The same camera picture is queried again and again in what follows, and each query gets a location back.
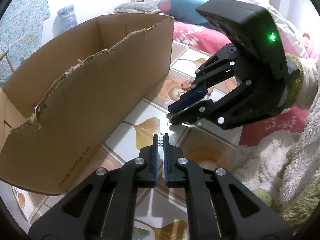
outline yellow leaf design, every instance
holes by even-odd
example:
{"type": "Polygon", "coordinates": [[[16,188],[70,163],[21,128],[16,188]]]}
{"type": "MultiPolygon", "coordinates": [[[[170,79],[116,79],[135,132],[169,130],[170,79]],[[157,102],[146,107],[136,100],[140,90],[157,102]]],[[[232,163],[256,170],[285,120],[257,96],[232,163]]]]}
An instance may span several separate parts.
{"type": "Polygon", "coordinates": [[[197,68],[199,68],[204,62],[206,62],[207,60],[205,58],[198,58],[197,60],[194,61],[195,65],[197,68]]]}
{"type": "Polygon", "coordinates": [[[175,221],[163,228],[154,228],[155,240],[182,240],[186,236],[187,222],[175,221]]]}
{"type": "Polygon", "coordinates": [[[151,145],[153,134],[160,133],[160,119],[157,117],[149,118],[141,124],[132,124],[126,121],[123,121],[123,123],[131,125],[136,130],[136,147],[138,150],[151,145]]]}
{"type": "Polygon", "coordinates": [[[24,198],[24,195],[22,193],[18,193],[18,202],[19,202],[19,206],[21,208],[24,208],[25,198],[24,198]]]}

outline torn cardboard edge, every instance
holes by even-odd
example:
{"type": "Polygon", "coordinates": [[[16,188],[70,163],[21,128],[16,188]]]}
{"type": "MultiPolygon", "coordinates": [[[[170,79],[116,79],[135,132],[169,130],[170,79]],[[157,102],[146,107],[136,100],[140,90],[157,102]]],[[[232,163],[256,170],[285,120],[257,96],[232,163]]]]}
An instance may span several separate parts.
{"type": "Polygon", "coordinates": [[[38,194],[64,193],[123,119],[168,73],[172,32],[173,18],[168,18],[130,33],[56,79],[39,103],[36,117],[8,135],[0,153],[0,179],[38,194]],[[132,78],[129,94],[122,86],[132,78]],[[82,152],[85,160],[79,155],[82,152]]]}

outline green led light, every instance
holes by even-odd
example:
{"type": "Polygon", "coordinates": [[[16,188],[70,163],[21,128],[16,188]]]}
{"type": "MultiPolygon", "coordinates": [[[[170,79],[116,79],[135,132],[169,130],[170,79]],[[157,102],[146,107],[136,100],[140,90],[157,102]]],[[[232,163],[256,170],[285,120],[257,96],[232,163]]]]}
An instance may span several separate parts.
{"type": "Polygon", "coordinates": [[[276,36],[274,33],[271,33],[270,35],[270,40],[275,41],[276,40],[276,36]]]}

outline blue plush toy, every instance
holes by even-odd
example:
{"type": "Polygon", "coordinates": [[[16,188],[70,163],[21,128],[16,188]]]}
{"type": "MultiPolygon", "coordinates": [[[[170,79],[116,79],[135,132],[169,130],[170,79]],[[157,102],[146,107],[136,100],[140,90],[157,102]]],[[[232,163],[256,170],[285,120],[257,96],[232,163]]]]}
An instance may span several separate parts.
{"type": "Polygon", "coordinates": [[[212,26],[200,16],[195,9],[209,0],[159,0],[158,8],[166,15],[171,15],[175,20],[202,25],[206,28],[212,26]]]}

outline metal pin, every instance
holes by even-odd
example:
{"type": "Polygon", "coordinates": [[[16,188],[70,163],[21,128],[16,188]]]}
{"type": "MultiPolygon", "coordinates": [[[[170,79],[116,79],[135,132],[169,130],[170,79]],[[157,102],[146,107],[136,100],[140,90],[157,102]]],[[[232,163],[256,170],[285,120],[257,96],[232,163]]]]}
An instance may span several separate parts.
{"type": "Polygon", "coordinates": [[[218,123],[219,123],[219,124],[223,124],[223,123],[224,123],[224,118],[223,118],[222,116],[220,116],[220,117],[218,118],[218,123]]]}
{"type": "Polygon", "coordinates": [[[187,164],[187,163],[188,163],[188,159],[186,159],[186,158],[179,158],[179,159],[178,159],[178,163],[180,163],[180,164],[187,164]]]}
{"type": "Polygon", "coordinates": [[[223,176],[225,175],[227,172],[224,168],[217,168],[216,169],[216,173],[219,175],[219,176],[223,176]]]}
{"type": "Polygon", "coordinates": [[[142,158],[136,158],[135,160],[134,160],[134,162],[135,162],[135,164],[138,164],[138,165],[141,165],[141,164],[143,164],[144,163],[144,159],[142,159],[142,158]]]}
{"type": "Polygon", "coordinates": [[[104,174],[106,174],[107,173],[107,169],[105,169],[105,168],[98,168],[97,170],[96,170],[96,174],[98,175],[98,176],[102,176],[102,175],[104,175],[104,174]]]}

